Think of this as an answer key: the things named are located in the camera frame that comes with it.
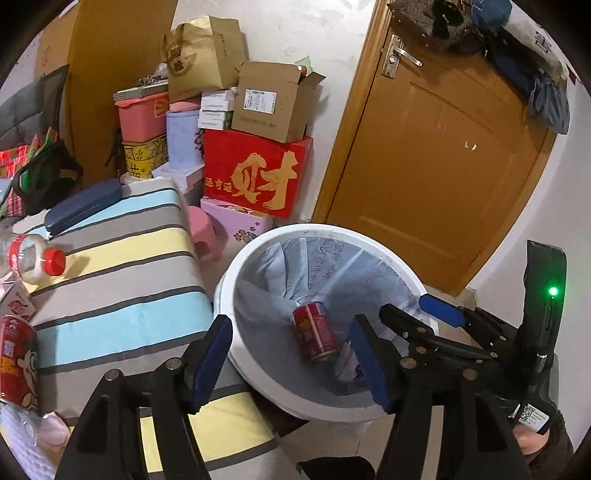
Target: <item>plastic bottle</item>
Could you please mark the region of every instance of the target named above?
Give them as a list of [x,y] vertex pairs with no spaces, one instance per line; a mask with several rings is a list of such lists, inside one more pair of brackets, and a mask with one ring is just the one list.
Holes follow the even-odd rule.
[[0,277],[11,270],[26,283],[38,284],[48,275],[59,277],[66,269],[66,255],[50,247],[36,233],[0,231]]

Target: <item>red gift box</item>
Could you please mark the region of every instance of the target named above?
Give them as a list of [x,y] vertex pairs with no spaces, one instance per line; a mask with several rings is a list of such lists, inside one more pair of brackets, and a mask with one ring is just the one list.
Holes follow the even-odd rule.
[[279,143],[236,130],[205,130],[205,195],[288,219],[312,139]]

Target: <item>pink plastic stool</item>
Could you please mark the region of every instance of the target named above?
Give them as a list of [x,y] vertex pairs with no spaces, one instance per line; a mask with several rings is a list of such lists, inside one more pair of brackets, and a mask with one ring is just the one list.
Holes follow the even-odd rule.
[[213,259],[219,260],[222,257],[222,246],[213,231],[209,215],[201,208],[189,205],[189,225],[193,243],[205,242],[212,253]]

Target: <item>can in trash can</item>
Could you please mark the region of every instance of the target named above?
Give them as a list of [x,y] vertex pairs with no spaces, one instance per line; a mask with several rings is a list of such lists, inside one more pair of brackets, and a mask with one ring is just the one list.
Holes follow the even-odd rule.
[[0,321],[0,401],[37,408],[37,332],[12,315]]
[[324,305],[319,301],[313,301],[297,307],[293,315],[300,343],[308,360],[326,360],[337,351],[339,346],[330,328]]

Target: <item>metal bolt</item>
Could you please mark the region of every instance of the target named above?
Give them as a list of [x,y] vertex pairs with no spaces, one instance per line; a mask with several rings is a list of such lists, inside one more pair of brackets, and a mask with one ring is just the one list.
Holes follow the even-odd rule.
[[177,368],[180,368],[182,364],[183,361],[180,358],[175,357],[166,360],[166,368],[168,368],[169,370],[176,370]]
[[408,368],[409,370],[411,370],[417,366],[417,361],[414,358],[405,356],[402,360],[400,360],[400,365],[403,368]]
[[117,378],[119,376],[119,370],[117,370],[116,368],[109,370],[107,373],[105,373],[105,380],[111,381],[114,380],[115,378]]
[[474,370],[473,368],[466,368],[463,372],[462,372],[462,376],[466,379],[466,380],[476,380],[478,377],[478,373],[476,372],[476,370]]

